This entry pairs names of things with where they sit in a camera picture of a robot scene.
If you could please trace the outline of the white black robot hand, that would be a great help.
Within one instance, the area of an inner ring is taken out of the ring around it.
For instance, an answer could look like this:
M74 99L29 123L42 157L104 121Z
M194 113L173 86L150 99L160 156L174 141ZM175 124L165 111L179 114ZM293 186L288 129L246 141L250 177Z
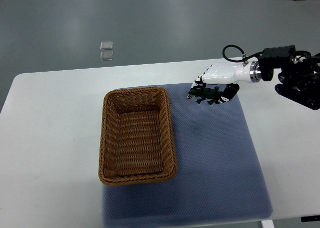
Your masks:
M216 104L229 102L240 89L239 82L257 83L262 79L260 67L257 61L247 64L228 64L219 62L212 64L203 74L199 75L191 85L190 90L204 87L219 87L222 96L215 101Z

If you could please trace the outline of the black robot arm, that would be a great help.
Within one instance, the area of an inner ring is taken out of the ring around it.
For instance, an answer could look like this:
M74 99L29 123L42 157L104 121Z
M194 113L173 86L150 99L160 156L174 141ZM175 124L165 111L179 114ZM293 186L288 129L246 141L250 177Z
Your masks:
M269 82L274 70L280 69L279 84L275 91L312 110L320 108L320 55L296 50L294 45L265 48L250 56L237 45L227 45L222 50L225 60L247 65L250 58L257 58L249 68L249 79Z

